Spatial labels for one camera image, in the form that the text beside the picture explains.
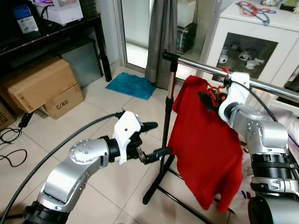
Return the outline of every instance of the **red cloth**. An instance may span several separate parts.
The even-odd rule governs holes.
[[[189,76],[174,102],[178,114],[169,146],[178,171],[203,209],[221,194],[218,211],[225,212],[242,182],[242,149],[237,133],[214,111],[208,112],[198,92],[206,80]]]

